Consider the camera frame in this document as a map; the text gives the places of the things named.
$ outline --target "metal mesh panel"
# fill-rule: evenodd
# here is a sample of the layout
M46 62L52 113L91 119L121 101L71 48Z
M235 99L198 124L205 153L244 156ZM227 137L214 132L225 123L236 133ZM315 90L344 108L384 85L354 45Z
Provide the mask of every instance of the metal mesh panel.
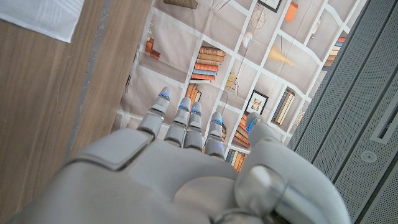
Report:
M398 164L361 223L398 223Z
M387 145L370 140L397 91L398 77L396 76L335 183L353 221L361 213L397 151L398 130L392 135ZM361 154L364 151L374 152L377 155L377 161L374 163L364 162L361 159Z
M350 91L351 84L355 81L360 67L371 51L394 3L395 1L392 0L383 1L382 4L379 1L369 3L363 20L371 22L364 22L363 26L359 23L297 146L296 152L305 159L312 161L320 148L328 128L333 124L337 112Z
M339 115L313 164L333 179L363 129L369 112L395 75L398 62L398 7L394 9L361 74L352 87Z

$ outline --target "framed picture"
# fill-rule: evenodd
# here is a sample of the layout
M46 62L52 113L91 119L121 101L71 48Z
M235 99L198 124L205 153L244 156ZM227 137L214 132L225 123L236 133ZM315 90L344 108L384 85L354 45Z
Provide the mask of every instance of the framed picture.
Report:
M269 8L273 12L277 12L282 0L258 0L258 3Z
M262 112L264 111L264 107L266 107L267 100L268 96L263 95L256 90L253 90L250 96L248 106L246 107L246 112L257 112L259 114L262 114Z

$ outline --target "white robotic hand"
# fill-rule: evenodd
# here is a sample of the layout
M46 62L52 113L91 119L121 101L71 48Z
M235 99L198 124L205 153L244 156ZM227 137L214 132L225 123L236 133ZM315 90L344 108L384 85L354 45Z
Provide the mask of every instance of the white robotic hand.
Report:
M246 120L251 153L239 174L223 161L219 113L201 153L201 105L190 110L189 98L157 139L170 95L162 90L137 130L115 131L65 164L17 223L350 223L333 184L258 114Z

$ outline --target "wooden panel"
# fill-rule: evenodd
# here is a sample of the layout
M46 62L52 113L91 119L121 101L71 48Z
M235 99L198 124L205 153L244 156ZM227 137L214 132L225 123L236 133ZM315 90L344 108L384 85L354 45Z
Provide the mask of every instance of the wooden panel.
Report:
M72 154L111 132L150 4L111 2Z
M105 0L85 1L71 44L0 21L0 223L62 165ZM74 151L111 130L150 1L111 1Z

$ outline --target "bookshelf wallpaper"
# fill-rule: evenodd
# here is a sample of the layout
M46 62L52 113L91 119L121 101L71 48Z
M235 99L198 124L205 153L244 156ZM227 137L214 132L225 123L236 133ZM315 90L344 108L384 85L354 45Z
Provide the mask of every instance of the bookshelf wallpaper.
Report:
M284 16L291 0L282 0L277 12L250 0L232 0L226 5L224 0L202 0L197 1L196 9L154 0L129 74L131 79L119 105L118 114L122 119L117 117L114 127L124 128L129 123L139 123L157 93L164 86L170 86L173 94L164 119L167 128L188 87L197 85L196 89L201 93L197 100L203 108L203 136L207 134L211 114L219 111L226 126L225 156L230 149L249 153L250 147L239 143L236 133L242 135L239 123L252 92L256 90L268 97L263 118L287 144L296 128L296 117L305 112L305 105L311 102L325 76L326 71L322 68L329 63L332 48L342 32L349 32L352 26L349 21L353 20L352 16L358 16L360 9L357 7L362 7L364 0L334 0L333 5L339 7L335 3L340 1L345 2L343 5L349 9L335 9L328 0L300 0L290 23ZM252 13L257 10L266 18L260 29L253 28L250 23ZM160 56L155 57L146 50L150 39L153 40L150 47ZM295 65L271 60L268 56L272 46ZM198 57L217 61L209 56L212 50L200 55L203 47L219 50L219 56L223 57L221 63L198 63ZM203 76L193 79L195 72L207 75L208 80ZM230 74L236 80L232 88L225 88ZM272 116L287 88L295 98L283 123L275 123Z

